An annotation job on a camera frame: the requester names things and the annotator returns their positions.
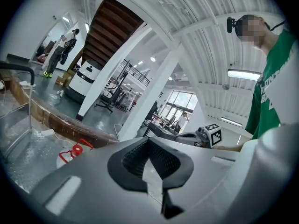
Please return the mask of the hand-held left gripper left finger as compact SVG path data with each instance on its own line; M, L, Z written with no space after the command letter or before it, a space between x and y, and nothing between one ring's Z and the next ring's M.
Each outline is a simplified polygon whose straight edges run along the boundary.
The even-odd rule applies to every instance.
M84 152L44 177L31 195L53 223L161 224L147 193L123 189L108 173L110 156L137 141Z

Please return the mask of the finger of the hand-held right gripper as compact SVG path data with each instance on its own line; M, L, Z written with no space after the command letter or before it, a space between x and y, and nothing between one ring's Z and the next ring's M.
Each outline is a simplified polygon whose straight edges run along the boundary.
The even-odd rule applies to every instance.
M196 144L199 142L199 137L195 132L185 132L176 135L175 141L183 144Z

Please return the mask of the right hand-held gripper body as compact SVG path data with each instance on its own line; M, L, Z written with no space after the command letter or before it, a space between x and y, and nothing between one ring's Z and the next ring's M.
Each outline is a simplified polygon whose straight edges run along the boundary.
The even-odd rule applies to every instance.
M196 134L200 138L199 146L203 148L213 148L221 142L221 127L216 123L199 127Z

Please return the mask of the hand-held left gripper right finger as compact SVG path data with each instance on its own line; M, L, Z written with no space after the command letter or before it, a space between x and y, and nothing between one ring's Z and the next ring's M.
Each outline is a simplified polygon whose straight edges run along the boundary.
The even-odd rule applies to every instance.
M149 159L156 173L149 186L162 200L160 213L149 210L149 223L187 223L187 212L214 194L242 164L242 153L151 137Z

